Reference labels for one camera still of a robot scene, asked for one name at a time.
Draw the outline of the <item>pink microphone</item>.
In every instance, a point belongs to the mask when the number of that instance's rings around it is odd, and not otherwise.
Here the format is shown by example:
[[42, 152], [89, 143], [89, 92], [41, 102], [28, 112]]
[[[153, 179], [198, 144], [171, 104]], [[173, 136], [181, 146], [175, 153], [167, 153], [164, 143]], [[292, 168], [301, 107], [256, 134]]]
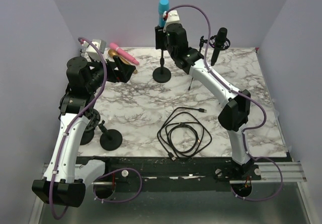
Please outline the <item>pink microphone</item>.
[[118, 46], [116, 43], [110, 43], [110, 48], [117, 52], [117, 54], [124, 59], [126, 59], [129, 63], [132, 63], [134, 65], [139, 65], [138, 60], [136, 60], [132, 55], [127, 53], [125, 50], [123, 50], [120, 46]]

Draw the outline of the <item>gold microphone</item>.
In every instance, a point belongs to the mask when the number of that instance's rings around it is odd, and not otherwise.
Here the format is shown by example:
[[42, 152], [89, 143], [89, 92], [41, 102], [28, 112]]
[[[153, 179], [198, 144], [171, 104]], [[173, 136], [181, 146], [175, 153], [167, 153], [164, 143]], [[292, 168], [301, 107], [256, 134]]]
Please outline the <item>gold microphone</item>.
[[137, 74], [136, 67], [128, 63], [115, 50], [109, 49], [108, 55], [110, 57], [106, 60], [108, 77], [123, 75], [124, 78], [131, 78], [133, 74]]

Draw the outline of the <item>blue microphone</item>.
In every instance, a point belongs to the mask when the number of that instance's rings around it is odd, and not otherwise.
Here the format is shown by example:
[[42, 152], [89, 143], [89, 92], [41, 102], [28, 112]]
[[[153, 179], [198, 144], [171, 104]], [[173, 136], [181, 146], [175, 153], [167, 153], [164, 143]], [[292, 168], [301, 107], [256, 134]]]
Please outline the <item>blue microphone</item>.
[[165, 25], [164, 21], [164, 12], [168, 11], [170, 8], [169, 6], [169, 0], [159, 0], [158, 3], [158, 25], [160, 27], [163, 27]]

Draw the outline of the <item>shock mount mic stand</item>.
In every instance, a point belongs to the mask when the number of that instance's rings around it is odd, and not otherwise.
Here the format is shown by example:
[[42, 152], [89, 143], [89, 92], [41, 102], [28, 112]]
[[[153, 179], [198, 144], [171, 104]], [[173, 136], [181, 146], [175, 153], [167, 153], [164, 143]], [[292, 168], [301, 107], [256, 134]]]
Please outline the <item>shock mount mic stand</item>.
[[101, 120], [100, 114], [96, 109], [93, 109], [89, 114], [89, 123], [85, 131], [99, 128], [101, 131], [100, 145], [106, 151], [114, 151], [118, 149], [123, 141], [122, 134], [115, 129], [107, 129], [105, 121]]

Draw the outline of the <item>short black mic stand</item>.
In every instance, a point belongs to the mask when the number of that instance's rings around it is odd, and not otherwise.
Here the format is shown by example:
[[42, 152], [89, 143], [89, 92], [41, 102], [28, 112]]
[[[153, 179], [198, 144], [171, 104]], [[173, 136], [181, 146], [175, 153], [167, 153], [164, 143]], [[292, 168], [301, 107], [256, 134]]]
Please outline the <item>short black mic stand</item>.
[[90, 143], [92, 141], [94, 135], [95, 135], [94, 129], [85, 131], [82, 135], [80, 145], [86, 145], [86, 144]]

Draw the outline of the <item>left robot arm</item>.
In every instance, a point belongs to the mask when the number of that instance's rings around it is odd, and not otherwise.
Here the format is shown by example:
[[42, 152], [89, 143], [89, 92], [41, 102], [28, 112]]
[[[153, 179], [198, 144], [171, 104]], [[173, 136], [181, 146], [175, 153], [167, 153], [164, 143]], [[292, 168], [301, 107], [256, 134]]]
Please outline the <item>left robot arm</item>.
[[136, 68], [123, 63], [117, 56], [105, 63], [77, 56], [66, 66], [68, 85], [60, 100], [56, 146], [43, 178], [34, 180], [32, 191], [46, 204], [79, 207], [91, 183], [96, 179], [107, 181], [112, 174], [111, 168], [101, 160], [90, 160], [80, 168], [75, 166], [84, 132], [100, 121], [94, 109], [99, 95], [97, 90], [106, 81], [128, 82]]

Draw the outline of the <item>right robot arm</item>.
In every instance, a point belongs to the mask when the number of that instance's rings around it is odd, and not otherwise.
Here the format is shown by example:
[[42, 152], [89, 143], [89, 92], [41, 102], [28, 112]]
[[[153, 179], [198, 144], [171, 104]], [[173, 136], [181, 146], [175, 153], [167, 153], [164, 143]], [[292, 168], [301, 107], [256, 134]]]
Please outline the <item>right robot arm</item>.
[[218, 30], [214, 40], [214, 53], [211, 63], [205, 62], [205, 55], [188, 45], [186, 30], [180, 23], [155, 27], [155, 47], [166, 50], [176, 66], [198, 80], [219, 101], [222, 111], [218, 116], [220, 125], [228, 132], [231, 149], [231, 173], [236, 179], [249, 175], [254, 164], [247, 153], [243, 131], [250, 114], [251, 94], [248, 90], [239, 90], [226, 81], [212, 66], [218, 59], [220, 51], [228, 41], [227, 29]]

